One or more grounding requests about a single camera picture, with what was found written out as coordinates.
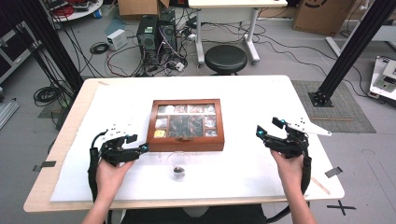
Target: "tape mark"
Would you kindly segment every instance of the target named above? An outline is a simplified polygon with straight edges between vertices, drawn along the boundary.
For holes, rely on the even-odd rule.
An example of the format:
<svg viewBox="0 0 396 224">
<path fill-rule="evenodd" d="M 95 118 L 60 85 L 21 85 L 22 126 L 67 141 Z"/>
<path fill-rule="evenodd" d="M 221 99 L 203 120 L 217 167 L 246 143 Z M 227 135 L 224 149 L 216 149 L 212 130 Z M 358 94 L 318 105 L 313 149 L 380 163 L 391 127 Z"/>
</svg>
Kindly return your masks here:
<svg viewBox="0 0 396 224">
<path fill-rule="evenodd" d="M 323 191 L 325 191 L 327 194 L 331 194 L 328 189 L 326 189 L 318 180 L 316 180 L 314 177 L 311 177 L 311 180 L 314 181 L 315 184 L 317 184 Z"/>
<path fill-rule="evenodd" d="M 341 211 L 343 212 L 343 215 L 344 215 L 344 216 L 347 215 L 347 213 L 346 213 L 346 211 L 345 211 L 346 209 L 357 210 L 356 207 L 352 207 L 352 206 L 343 206 L 343 204 L 341 203 L 340 200 L 338 200 L 338 204 L 340 204 L 340 206 L 337 206 L 337 205 L 327 205 L 327 208 L 339 208 L 339 209 L 341 209 Z"/>
<path fill-rule="evenodd" d="M 333 169 L 331 169 L 330 171 L 328 171 L 328 172 L 326 172 L 326 173 L 324 173 L 327 177 L 332 177 L 332 176 L 334 176 L 334 175 L 339 175 L 339 174 L 341 174 L 341 172 L 343 172 L 343 170 L 341 170 L 341 168 L 338 166 L 338 167 L 335 167 L 335 168 L 333 168 Z"/>
<path fill-rule="evenodd" d="M 43 167 L 54 167 L 55 164 L 56 164 L 56 161 L 43 161 L 43 163 L 41 163 L 41 166 L 35 165 L 35 167 L 33 167 L 33 171 L 40 172 L 41 168 L 43 168 Z"/>
</svg>

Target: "chair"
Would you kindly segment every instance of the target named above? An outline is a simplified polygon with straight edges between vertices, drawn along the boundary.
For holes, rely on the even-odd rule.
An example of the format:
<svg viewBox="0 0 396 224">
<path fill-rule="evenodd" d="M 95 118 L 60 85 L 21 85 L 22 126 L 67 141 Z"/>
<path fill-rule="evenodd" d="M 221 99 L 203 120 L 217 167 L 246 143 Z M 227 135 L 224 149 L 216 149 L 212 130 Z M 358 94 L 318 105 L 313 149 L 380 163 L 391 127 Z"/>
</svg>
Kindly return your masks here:
<svg viewBox="0 0 396 224">
<path fill-rule="evenodd" d="M 236 46 L 218 45 L 206 52 L 205 63 L 216 72 L 215 76 L 237 75 L 247 65 L 248 56 Z"/>
</svg>

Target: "computer tower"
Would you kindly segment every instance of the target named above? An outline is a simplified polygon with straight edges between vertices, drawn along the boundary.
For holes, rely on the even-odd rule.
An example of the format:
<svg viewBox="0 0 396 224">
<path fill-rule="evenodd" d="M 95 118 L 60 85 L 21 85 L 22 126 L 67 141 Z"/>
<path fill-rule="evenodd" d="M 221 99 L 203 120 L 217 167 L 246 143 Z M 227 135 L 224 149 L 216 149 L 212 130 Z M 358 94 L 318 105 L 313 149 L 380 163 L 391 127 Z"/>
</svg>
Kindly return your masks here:
<svg viewBox="0 0 396 224">
<path fill-rule="evenodd" d="M 158 16 L 143 15 L 136 35 L 143 63 L 146 65 L 160 64 L 161 50 L 159 50 L 159 47 L 161 41 L 158 37 Z"/>
<path fill-rule="evenodd" d="M 161 13 L 158 20 L 160 27 L 160 39 L 166 41 L 163 43 L 163 49 L 177 51 L 177 39 L 176 39 L 176 18 L 175 11 L 166 9 Z"/>
</svg>

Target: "white tabletop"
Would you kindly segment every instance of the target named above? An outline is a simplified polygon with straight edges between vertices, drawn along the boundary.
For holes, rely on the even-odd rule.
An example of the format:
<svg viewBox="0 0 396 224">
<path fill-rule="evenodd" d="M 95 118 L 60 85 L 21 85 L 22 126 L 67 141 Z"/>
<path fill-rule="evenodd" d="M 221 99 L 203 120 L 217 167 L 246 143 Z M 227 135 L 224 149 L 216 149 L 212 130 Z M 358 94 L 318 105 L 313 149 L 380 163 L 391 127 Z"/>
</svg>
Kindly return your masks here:
<svg viewBox="0 0 396 224">
<path fill-rule="evenodd" d="M 286 0 L 189 0 L 189 6 L 193 8 L 203 7 L 285 7 Z"/>
<path fill-rule="evenodd" d="M 86 82 L 97 82 L 89 79 Z M 100 80 L 90 109 L 82 121 L 73 146 L 68 151 L 51 201 L 92 200 L 87 180 L 92 139 L 112 124 L 132 124 L 138 134 L 136 145 L 146 141 L 153 100 L 210 99 L 221 103 L 225 145 L 222 152 L 190 153 L 191 161 L 182 181 L 172 178 L 166 158 L 169 153 L 149 152 L 141 156 L 127 173 L 116 201 L 153 202 L 183 200 L 181 205 L 285 201 L 276 163 L 269 149 L 256 137 L 261 125 L 269 134 L 285 137 L 273 125 L 272 117 L 286 121 L 308 119 L 290 80 L 286 76 L 248 77 L 155 77 Z M 344 196 L 326 152 L 315 134 L 309 134 L 313 158 L 312 176 L 330 192 L 311 182 L 307 200 Z"/>
</svg>

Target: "black strap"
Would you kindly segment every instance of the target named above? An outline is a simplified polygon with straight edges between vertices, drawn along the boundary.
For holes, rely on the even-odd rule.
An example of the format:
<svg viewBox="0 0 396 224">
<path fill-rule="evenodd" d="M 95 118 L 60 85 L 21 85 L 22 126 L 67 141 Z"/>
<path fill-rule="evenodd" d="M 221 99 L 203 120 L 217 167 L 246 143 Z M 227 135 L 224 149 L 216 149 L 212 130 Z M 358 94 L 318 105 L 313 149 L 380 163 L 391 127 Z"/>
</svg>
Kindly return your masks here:
<svg viewBox="0 0 396 224">
<path fill-rule="evenodd" d="M 96 170 L 99 162 L 99 151 L 97 147 L 90 149 L 90 168 L 88 169 L 88 183 L 90 184 L 92 199 L 95 202 L 96 196 L 98 195 L 98 186 L 96 184 Z"/>
</svg>

